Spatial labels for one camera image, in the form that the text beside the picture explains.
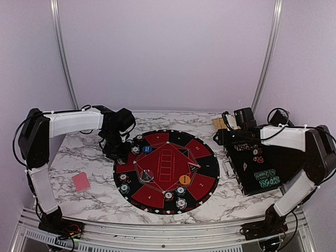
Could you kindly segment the chip stack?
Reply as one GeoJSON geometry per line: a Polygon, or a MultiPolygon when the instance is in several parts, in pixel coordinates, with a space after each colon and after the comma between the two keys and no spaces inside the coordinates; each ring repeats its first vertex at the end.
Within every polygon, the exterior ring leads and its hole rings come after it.
{"type": "Polygon", "coordinates": [[[144,136],[142,134],[138,134],[134,139],[137,142],[142,142],[144,140],[144,136]]]}
{"type": "Polygon", "coordinates": [[[129,182],[129,176],[125,173],[122,173],[119,175],[119,181],[121,183],[128,183],[129,182]]]}
{"type": "Polygon", "coordinates": [[[170,202],[174,198],[174,194],[172,192],[165,192],[163,196],[166,202],[170,202]]]}

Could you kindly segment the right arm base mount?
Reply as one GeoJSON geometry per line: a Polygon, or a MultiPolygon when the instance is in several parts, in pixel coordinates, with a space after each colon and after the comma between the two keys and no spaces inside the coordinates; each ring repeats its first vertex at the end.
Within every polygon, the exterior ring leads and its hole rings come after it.
{"type": "Polygon", "coordinates": [[[281,223],[276,227],[269,227],[266,225],[266,222],[262,220],[243,224],[239,232],[245,237],[246,240],[253,240],[271,235],[286,233],[287,231],[288,226],[285,223],[281,223]]]}

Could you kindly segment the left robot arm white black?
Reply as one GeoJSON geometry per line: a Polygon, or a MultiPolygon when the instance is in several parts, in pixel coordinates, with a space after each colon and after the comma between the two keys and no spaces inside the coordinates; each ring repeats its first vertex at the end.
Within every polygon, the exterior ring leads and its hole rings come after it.
{"type": "Polygon", "coordinates": [[[69,226],[62,217],[49,179],[49,140],[68,133],[97,130],[102,138],[102,153],[124,165],[131,143],[123,137],[129,135],[135,125],[134,115],[126,108],[114,112],[105,106],[86,105],[78,110],[43,112],[33,108],[29,111],[14,133],[12,147],[19,147],[21,157],[17,154],[14,157],[26,168],[29,187],[41,211],[42,227],[61,234],[69,226]]]}

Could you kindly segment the blue small blind button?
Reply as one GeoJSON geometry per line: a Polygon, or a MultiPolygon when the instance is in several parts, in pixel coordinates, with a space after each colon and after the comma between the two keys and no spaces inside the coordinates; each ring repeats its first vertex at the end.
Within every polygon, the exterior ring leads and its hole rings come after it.
{"type": "Polygon", "coordinates": [[[152,152],[152,147],[150,145],[146,145],[142,148],[142,152],[145,154],[149,154],[152,152]]]}

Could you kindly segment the red playing card deck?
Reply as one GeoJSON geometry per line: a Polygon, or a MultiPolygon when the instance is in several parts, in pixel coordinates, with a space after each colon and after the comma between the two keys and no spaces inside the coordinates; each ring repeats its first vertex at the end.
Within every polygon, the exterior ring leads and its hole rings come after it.
{"type": "Polygon", "coordinates": [[[77,193],[82,193],[91,188],[89,180],[87,178],[87,174],[85,172],[81,172],[73,176],[72,181],[75,185],[75,189],[77,193]]]}

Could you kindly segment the orange big blind button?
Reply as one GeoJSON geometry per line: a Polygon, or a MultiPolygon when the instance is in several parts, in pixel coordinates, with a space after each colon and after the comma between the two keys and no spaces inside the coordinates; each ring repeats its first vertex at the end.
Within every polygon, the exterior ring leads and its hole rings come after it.
{"type": "Polygon", "coordinates": [[[189,185],[191,183],[191,178],[188,175],[181,175],[179,177],[179,183],[182,185],[189,185]]]}

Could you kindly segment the green chips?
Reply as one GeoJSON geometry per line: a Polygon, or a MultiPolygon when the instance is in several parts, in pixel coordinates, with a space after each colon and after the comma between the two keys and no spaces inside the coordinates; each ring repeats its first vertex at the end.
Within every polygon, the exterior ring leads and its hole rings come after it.
{"type": "Polygon", "coordinates": [[[121,194],[128,194],[130,192],[129,184],[121,184],[119,187],[119,191],[121,194]]]}
{"type": "Polygon", "coordinates": [[[186,188],[179,186],[175,190],[177,196],[184,196],[186,193],[186,188]]]}

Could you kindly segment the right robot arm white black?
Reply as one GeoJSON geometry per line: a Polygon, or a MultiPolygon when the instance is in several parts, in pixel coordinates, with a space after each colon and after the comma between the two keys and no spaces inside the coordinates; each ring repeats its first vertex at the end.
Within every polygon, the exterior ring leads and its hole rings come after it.
{"type": "Polygon", "coordinates": [[[213,140],[224,147],[245,195],[295,179],[284,195],[266,209],[263,221],[243,225],[245,232],[271,235],[281,229],[286,216],[307,201],[335,170],[335,137],[326,125],[220,129],[213,140]]]}

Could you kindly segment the triangular all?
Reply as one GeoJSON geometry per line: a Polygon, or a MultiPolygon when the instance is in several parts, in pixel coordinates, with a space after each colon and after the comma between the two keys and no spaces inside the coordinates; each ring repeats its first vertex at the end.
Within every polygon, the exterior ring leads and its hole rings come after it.
{"type": "Polygon", "coordinates": [[[188,167],[188,172],[189,173],[196,172],[197,170],[199,170],[201,168],[201,166],[199,164],[192,163],[192,162],[188,162],[187,167],[188,167]]]}

